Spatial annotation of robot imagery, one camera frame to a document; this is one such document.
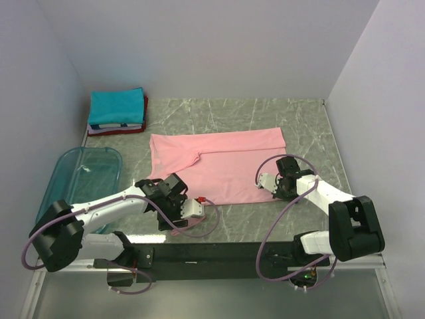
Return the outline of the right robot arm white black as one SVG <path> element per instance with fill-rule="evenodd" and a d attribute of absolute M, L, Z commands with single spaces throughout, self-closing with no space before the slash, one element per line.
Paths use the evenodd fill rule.
<path fill-rule="evenodd" d="M 308 264 L 315 255 L 333 255 L 349 261 L 380 253 L 385 240 L 374 203 L 367 196 L 355 197 L 323 181 L 312 169 L 302 170 L 295 158 L 276 161 L 279 178 L 274 197 L 296 204 L 305 199 L 328 218 L 328 230 L 311 231 L 294 237 L 292 259 Z"/>

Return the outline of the pink t shirt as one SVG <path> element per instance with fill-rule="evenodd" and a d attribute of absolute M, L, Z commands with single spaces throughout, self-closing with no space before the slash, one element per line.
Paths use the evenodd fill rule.
<path fill-rule="evenodd" d="M 188 186 L 188 197 L 206 197 L 216 205 L 264 203 L 269 191 L 256 187 L 258 167 L 276 175 L 269 161 L 286 151 L 280 128 L 214 134 L 150 137 L 150 179 L 176 173 Z"/>

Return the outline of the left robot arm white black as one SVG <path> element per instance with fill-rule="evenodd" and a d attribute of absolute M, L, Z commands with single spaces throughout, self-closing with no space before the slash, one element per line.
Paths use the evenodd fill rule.
<path fill-rule="evenodd" d="M 96 230 L 134 213 L 157 213 L 160 231 L 187 226 L 182 206 L 188 186 L 175 173 L 166 179 L 142 179 L 122 192 L 87 203 L 55 201 L 29 235 L 42 267 L 64 269 L 78 259 L 104 259 L 118 267 L 137 265 L 134 245 L 119 231 L 109 235 Z"/>

